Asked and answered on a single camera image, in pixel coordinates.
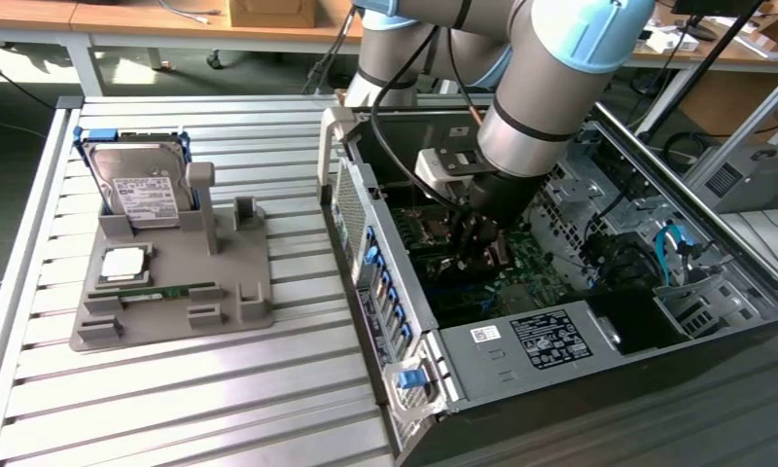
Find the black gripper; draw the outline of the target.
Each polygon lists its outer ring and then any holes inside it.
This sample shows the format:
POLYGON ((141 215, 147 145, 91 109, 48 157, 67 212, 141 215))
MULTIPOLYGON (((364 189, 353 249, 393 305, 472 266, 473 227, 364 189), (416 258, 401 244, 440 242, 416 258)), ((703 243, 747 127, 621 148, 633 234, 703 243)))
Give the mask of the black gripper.
POLYGON ((456 252, 472 272, 499 272, 512 264, 508 234, 543 185, 543 177, 515 177, 504 172, 475 175, 468 203, 456 218, 456 252))

